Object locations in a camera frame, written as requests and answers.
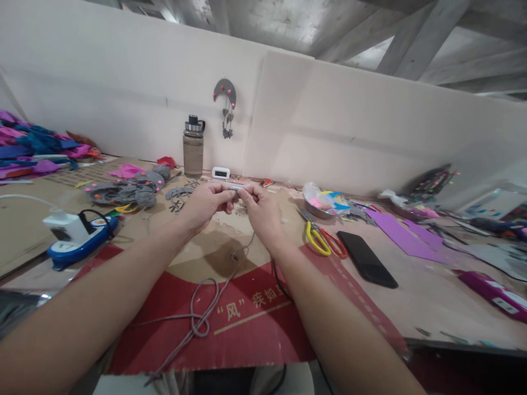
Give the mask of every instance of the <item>fabric pile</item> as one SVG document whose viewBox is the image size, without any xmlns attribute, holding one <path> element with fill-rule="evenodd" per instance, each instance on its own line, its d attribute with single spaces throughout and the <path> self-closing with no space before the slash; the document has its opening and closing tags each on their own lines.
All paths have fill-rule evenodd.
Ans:
<svg viewBox="0 0 527 395">
<path fill-rule="evenodd" d="M 74 159 L 98 155 L 100 151 L 89 144 L 0 110 L 0 179 L 39 176 L 67 166 L 75 170 Z"/>
</svg>

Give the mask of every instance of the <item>gray rope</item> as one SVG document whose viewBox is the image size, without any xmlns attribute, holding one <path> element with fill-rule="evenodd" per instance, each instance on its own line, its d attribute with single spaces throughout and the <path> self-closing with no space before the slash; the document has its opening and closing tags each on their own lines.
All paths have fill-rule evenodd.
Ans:
<svg viewBox="0 0 527 395">
<path fill-rule="evenodd" d="M 152 376 L 150 376 L 148 381 L 144 384 L 145 387 L 147 385 L 149 385 L 150 383 L 152 383 L 154 380 L 158 379 L 162 375 L 162 371 L 168 365 L 170 365 L 170 363 L 173 361 L 173 359 L 176 357 L 176 355 L 179 354 L 179 352 L 183 349 L 184 346 L 186 346 L 187 344 L 190 343 L 190 341 L 192 340 L 192 338 L 194 336 L 205 337 L 205 336 L 207 336 L 209 334 L 210 324 L 209 324 L 209 321 L 207 320 L 207 318 L 209 317 L 209 315 L 212 312 L 212 310 L 216 307 L 218 301 L 220 300 L 221 294 L 223 293 L 223 291 L 225 291 L 225 288 L 227 288 L 227 285 L 229 284 L 229 282 L 234 278 L 234 276 L 238 272 L 238 266 L 239 266 L 239 262 L 238 261 L 239 260 L 238 260 L 238 257 L 237 257 L 236 254 L 240 250 L 247 250 L 247 254 L 249 253 L 249 246 L 251 245 L 251 243 L 254 240 L 254 235 L 255 235 L 255 233 L 253 232 L 253 237 L 251 237 L 251 241 L 247 245 L 242 246 L 242 247 L 234 250 L 234 252 L 231 254 L 231 259 L 233 261 L 237 262 L 238 264 L 236 265 L 236 267 L 235 267 L 234 271 L 232 272 L 232 274 L 225 281 L 225 285 L 223 286 L 222 289 L 220 289 L 220 286 L 219 286 L 218 282 L 215 279 L 211 278 L 211 277 L 204 279 L 202 282 L 200 282 L 198 284 L 198 286 L 194 290 L 194 293 L 192 294 L 192 298 L 190 298 L 190 314 L 168 315 L 166 317 L 161 317 L 161 318 L 157 318 L 157 319 L 154 319 L 154 320 L 151 320 L 151 321 L 146 321 L 146 322 L 143 322 L 143 323 L 140 323 L 140 324 L 131 325 L 133 328 L 135 328 L 135 327 L 138 327 L 138 326 L 153 324 L 153 323 L 156 323 L 156 322 L 166 321 L 166 320 L 171 320 L 171 319 L 190 318 L 191 329 L 188 331 L 188 333 L 185 335 L 185 337 L 181 340 L 181 342 L 177 345 L 177 347 L 169 354 L 169 356 L 166 357 L 166 359 L 162 363 L 162 365 L 152 374 Z M 207 307 L 207 310 L 205 310 L 205 312 L 203 314 L 196 314 L 196 313 L 194 313 L 194 298 L 196 297 L 196 294 L 198 293 L 199 288 L 203 284 L 205 284 L 207 281 L 210 281 L 210 282 L 212 282 L 214 284 L 214 286 L 216 287 L 216 293 L 214 295 L 214 298 L 210 302 L 209 306 Z M 201 327 L 201 325 L 203 323 L 205 324 L 206 328 L 205 328 L 205 330 L 203 332 L 200 332 L 199 328 Z"/>
</svg>

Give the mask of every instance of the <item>red scissors handle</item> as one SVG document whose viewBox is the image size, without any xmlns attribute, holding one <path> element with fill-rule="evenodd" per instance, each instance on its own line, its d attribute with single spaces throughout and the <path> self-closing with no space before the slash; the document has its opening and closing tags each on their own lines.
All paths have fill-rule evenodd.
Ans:
<svg viewBox="0 0 527 395">
<path fill-rule="evenodd" d="M 346 248 L 344 248 L 344 245 L 340 242 L 339 239 L 337 239 L 335 236 L 333 236 L 330 232 L 323 228 L 319 228 L 318 231 L 322 233 L 326 241 L 328 242 L 329 247 L 337 254 L 337 256 L 340 259 L 347 258 L 347 251 Z M 332 240 L 335 242 L 335 244 L 338 246 L 338 249 L 335 247 L 335 245 L 332 243 Z"/>
</svg>

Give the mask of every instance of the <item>ceiling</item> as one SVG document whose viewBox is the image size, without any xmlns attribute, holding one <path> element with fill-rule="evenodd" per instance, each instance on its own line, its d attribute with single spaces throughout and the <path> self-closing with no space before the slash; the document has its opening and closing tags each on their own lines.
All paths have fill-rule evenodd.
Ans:
<svg viewBox="0 0 527 395">
<path fill-rule="evenodd" d="M 88 0 L 474 94 L 522 101 L 527 0 Z"/>
</svg>

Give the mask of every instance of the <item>smartphone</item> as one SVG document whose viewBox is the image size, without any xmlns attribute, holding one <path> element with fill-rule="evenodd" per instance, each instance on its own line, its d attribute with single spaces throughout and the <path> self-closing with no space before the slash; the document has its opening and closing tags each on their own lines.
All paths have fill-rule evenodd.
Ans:
<svg viewBox="0 0 527 395">
<path fill-rule="evenodd" d="M 337 236 L 364 280 L 392 289 L 399 286 L 362 237 L 342 231 Z"/>
</svg>

